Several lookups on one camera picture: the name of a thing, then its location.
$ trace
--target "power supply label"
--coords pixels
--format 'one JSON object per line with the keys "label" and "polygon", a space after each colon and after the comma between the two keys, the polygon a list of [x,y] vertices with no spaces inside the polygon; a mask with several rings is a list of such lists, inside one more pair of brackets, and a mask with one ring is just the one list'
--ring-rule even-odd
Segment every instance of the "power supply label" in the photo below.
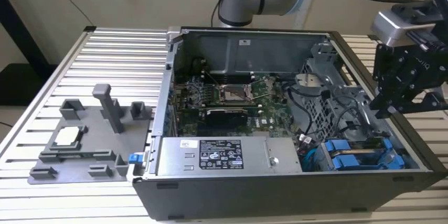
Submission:
{"label": "power supply label", "polygon": [[243,169],[241,140],[199,140],[201,169]]}

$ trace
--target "white wall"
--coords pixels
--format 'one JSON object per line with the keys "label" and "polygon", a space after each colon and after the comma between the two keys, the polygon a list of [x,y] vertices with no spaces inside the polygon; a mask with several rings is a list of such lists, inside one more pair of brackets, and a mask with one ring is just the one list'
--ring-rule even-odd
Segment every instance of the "white wall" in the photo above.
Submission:
{"label": "white wall", "polygon": [[[58,62],[75,41],[85,18],[67,0],[9,0],[43,55]],[[217,0],[73,0],[95,26],[167,28],[209,26]],[[290,28],[293,16],[257,17],[254,27]]]}

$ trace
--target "slotted aluminum surface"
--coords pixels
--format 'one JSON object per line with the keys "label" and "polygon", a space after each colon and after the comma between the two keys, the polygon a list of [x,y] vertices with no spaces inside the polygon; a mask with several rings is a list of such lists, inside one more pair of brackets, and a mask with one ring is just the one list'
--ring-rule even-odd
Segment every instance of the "slotted aluminum surface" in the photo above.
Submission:
{"label": "slotted aluminum surface", "polygon": [[[30,105],[0,144],[1,150],[5,142],[10,143],[0,158],[0,220],[43,224],[155,223],[146,217],[126,182],[31,186],[26,177],[57,124],[57,106],[65,98],[78,98],[87,105],[97,104],[87,96],[94,84],[106,82],[121,104],[137,99],[155,106],[165,57],[163,38],[165,31],[122,29],[97,29],[81,36],[79,46],[74,46],[61,63],[53,85],[43,87],[46,94],[41,94],[41,100]],[[343,39],[371,71],[374,42],[366,36],[343,36]],[[448,166],[446,115],[437,111],[409,114],[406,118]],[[301,200],[298,197],[297,207],[305,204],[298,203]],[[399,195],[367,214],[214,219],[201,223],[438,224],[448,223],[446,209],[448,179],[419,193]]]}

